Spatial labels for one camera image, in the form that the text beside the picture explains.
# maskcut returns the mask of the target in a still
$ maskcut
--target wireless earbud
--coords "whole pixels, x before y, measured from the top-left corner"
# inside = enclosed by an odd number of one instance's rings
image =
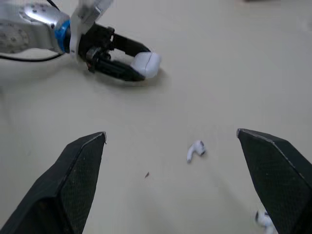
[[[201,140],[195,141],[193,145],[190,146],[187,152],[187,163],[190,163],[193,158],[193,153],[196,152],[199,156],[203,156],[206,152],[204,143]]]

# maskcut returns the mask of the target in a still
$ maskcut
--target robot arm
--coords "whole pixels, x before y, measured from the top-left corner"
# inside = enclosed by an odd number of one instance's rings
[[[0,3],[0,53],[19,53],[30,48],[68,53],[86,62],[90,72],[100,71],[126,81],[156,76],[161,57],[143,44],[97,25],[113,0],[79,0],[73,15],[42,3],[16,6]],[[131,65],[111,60],[115,49],[133,56]]]

